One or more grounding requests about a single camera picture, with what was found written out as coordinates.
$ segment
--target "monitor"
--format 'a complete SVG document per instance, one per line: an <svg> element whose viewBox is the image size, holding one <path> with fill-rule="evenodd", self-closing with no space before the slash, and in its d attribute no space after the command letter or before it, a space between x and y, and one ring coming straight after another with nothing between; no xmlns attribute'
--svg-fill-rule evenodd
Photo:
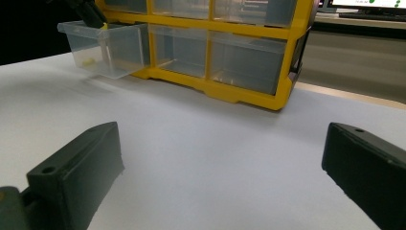
<svg viewBox="0 0 406 230"><path fill-rule="evenodd" d="M369 13L406 14L405 0L328 0L328 6Z"/></svg>

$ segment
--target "small yellow object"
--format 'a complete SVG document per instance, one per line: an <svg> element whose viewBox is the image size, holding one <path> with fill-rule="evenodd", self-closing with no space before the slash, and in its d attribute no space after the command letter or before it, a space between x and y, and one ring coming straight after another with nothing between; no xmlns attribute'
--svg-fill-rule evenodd
<svg viewBox="0 0 406 230"><path fill-rule="evenodd" d="M90 58L84 60L81 64L82 64L83 66L89 66L89 65L92 65L92 64L94 64L94 63L95 63L95 60L90 57Z"/></svg>
<svg viewBox="0 0 406 230"><path fill-rule="evenodd" d="M102 24L102 27L101 27L101 30L107 30L108 29L108 25L107 25L107 23L103 23Z"/></svg>

